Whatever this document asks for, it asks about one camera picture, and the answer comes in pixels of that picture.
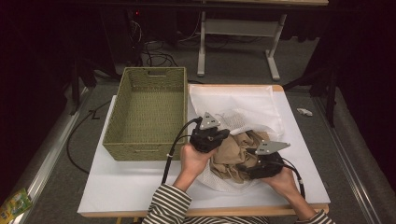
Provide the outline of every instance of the person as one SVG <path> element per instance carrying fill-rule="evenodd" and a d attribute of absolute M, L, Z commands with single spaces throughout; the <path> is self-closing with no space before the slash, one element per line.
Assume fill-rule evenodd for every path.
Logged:
<path fill-rule="evenodd" d="M 180 151 L 181 170 L 177 179 L 173 185 L 162 184 L 155 191 L 142 223 L 269 223 L 267 217 L 186 217 L 191 204 L 186 191 L 215 151 L 201 153 L 190 143 L 184 145 Z M 323 210 L 317 213 L 301 196 L 290 169 L 283 168 L 278 175 L 262 181 L 290 203 L 298 217 L 296 223 L 334 223 Z"/>

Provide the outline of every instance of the beige cloth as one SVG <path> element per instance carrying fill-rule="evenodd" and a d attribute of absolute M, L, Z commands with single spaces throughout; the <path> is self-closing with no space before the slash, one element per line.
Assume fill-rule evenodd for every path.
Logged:
<path fill-rule="evenodd" d="M 270 140 L 268 133 L 257 134 L 266 141 Z M 245 165 L 247 168 L 257 164 L 257 156 L 247 153 L 248 147 L 256 148 L 257 146 L 246 133 L 229 135 L 210 159 L 211 171 L 221 179 L 231 178 L 239 184 L 249 180 L 246 173 L 236 168 L 237 164 Z"/>

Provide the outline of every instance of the black and white striped sleeve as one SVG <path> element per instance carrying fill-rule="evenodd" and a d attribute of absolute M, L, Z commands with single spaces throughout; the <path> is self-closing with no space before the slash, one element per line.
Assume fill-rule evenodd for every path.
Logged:
<path fill-rule="evenodd" d="M 182 190 L 161 185 L 152 196 L 148 215 L 143 223 L 183 223 L 191 198 Z"/>
<path fill-rule="evenodd" d="M 335 224 L 331 218 L 329 218 L 323 210 L 318 212 L 314 217 L 311 217 L 306 221 L 296 221 L 296 224 Z"/>

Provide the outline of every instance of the basket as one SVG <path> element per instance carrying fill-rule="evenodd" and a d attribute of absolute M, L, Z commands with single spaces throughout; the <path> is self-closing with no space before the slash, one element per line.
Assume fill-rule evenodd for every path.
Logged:
<path fill-rule="evenodd" d="M 165 161 L 186 122 L 185 68 L 128 67 L 103 146 L 116 161 Z M 186 138 L 177 142 L 174 160 L 179 160 L 179 149 L 186 142 Z"/>

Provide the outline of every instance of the snack package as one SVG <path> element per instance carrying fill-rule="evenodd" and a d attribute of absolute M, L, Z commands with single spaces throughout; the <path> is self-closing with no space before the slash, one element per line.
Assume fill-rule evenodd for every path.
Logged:
<path fill-rule="evenodd" d="M 24 213 L 32 206 L 26 189 L 20 189 L 11 195 L 0 207 L 0 224 L 7 224 L 12 219 Z"/>

